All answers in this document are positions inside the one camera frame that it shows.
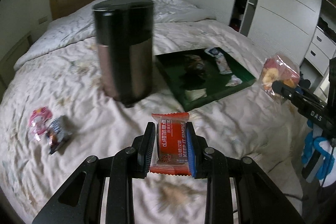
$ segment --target metal bolt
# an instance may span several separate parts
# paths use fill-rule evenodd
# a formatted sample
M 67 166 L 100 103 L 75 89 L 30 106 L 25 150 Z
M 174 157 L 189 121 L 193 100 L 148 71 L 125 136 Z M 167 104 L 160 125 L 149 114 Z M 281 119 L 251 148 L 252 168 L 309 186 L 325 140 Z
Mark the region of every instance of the metal bolt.
M 133 154 L 135 152 L 135 148 L 132 146 L 129 146 L 125 149 L 126 154 Z
M 245 163 L 245 164 L 251 164 L 252 163 L 252 159 L 250 157 L 244 157 L 243 158 L 243 163 Z
M 97 160 L 97 157 L 96 156 L 88 156 L 87 158 L 86 158 L 86 161 L 88 162 L 88 163 L 93 163 L 93 162 L 95 162 Z
M 207 154 L 212 154 L 215 152 L 215 150 L 212 147 L 207 147 L 206 149 L 204 149 L 204 152 Z

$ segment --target electrical socket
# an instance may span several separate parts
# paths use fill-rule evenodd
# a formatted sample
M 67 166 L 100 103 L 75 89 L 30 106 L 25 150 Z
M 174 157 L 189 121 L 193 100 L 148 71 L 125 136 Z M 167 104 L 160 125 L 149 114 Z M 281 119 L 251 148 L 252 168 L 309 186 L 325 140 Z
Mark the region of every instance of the electrical socket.
M 41 18 L 39 18 L 39 20 L 38 20 L 39 25 L 42 24 L 42 23 L 44 23 L 44 22 L 46 22 L 46 21 L 48 21 L 48 17 L 47 17 L 47 16 L 45 16 L 45 17 L 41 17 Z

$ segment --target white blanket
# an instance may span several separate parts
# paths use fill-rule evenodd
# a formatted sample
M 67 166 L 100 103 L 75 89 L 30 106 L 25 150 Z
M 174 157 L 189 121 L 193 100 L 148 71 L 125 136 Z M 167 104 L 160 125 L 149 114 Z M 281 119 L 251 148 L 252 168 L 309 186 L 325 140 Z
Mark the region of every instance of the white blanket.
M 48 30 L 18 59 L 14 70 L 26 61 L 49 53 L 68 44 L 95 35 L 92 6 L 104 0 L 95 0 L 73 14 L 51 22 Z M 215 16 L 208 10 L 198 9 L 185 0 L 152 0 L 154 2 L 154 23 L 190 22 Z
M 209 46 L 222 47 L 255 77 L 267 57 L 251 40 L 214 20 L 155 24 L 155 54 Z M 132 108 L 105 96 L 100 77 L 92 37 L 27 61 L 5 92 L 0 186 L 26 223 L 87 156 L 104 158 L 130 146 L 152 121 L 151 113 L 183 111 L 156 68 L 153 92 Z M 66 115 L 74 128 L 72 139 L 53 155 L 46 140 L 32 141 L 28 133 L 29 116 L 42 106 L 53 118 Z M 250 155 L 283 192 L 302 196 L 290 156 L 306 125 L 292 105 L 274 103 L 254 84 L 189 113 L 196 134 L 209 146 L 237 159 Z M 205 191 L 205 180 L 149 173 L 145 180 L 133 180 L 135 221 L 204 223 Z M 300 211 L 301 203 L 291 201 Z

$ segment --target drawer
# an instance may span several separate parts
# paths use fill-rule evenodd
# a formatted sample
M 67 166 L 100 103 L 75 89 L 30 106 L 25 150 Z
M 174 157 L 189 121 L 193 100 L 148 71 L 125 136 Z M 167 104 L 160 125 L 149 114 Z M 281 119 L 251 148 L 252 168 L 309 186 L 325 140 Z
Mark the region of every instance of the drawer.
M 312 42 L 324 52 L 329 59 L 333 58 L 336 45 L 320 29 L 316 28 Z
M 329 66 L 329 58 L 315 44 L 310 43 L 305 58 L 324 75 Z

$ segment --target trash can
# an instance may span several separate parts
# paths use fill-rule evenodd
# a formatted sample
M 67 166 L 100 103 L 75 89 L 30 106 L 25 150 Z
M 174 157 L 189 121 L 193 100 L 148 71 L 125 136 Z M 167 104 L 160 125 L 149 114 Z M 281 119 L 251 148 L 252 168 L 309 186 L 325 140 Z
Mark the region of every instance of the trash can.
M 93 6 L 105 93 L 126 107 L 152 90 L 151 0 L 106 0 Z

